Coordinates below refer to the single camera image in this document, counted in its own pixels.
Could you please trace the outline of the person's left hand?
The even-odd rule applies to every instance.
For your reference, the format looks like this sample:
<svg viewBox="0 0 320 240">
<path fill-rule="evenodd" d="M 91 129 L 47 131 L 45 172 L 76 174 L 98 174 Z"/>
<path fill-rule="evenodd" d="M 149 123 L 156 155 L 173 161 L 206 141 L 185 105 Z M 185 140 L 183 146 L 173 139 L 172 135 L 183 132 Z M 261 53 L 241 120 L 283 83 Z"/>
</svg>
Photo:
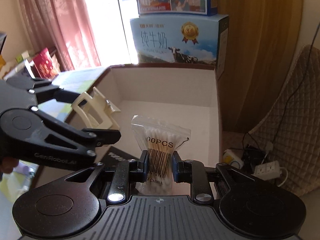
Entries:
<svg viewBox="0 0 320 240">
<path fill-rule="evenodd" d="M 10 174 L 13 171 L 13 169 L 18 166 L 18 164 L 18 159 L 4 157 L 0 165 L 0 171 L 2 173 Z"/>
</svg>

